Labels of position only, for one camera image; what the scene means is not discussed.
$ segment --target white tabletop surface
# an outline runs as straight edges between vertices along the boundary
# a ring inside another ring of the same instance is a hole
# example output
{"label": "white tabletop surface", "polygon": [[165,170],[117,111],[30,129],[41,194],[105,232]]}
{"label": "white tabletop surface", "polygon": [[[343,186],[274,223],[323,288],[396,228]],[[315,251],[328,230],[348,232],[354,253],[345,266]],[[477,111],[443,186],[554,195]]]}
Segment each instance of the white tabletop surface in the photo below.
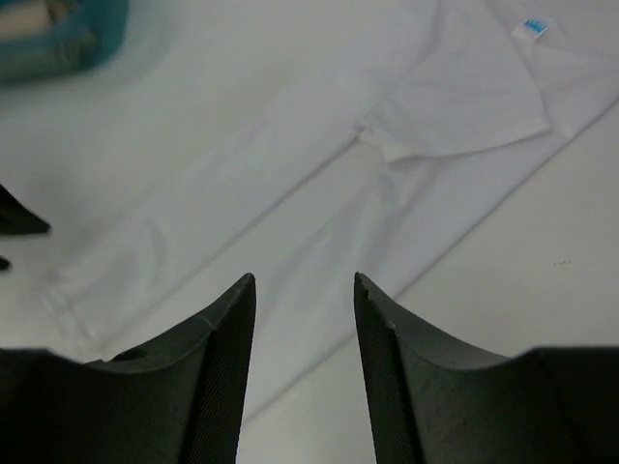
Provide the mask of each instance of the white tabletop surface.
{"label": "white tabletop surface", "polygon": [[[619,54],[619,3],[565,1],[578,39]],[[619,105],[544,166],[408,292],[470,343],[619,343]],[[245,424],[238,462],[375,462],[356,340]]]}

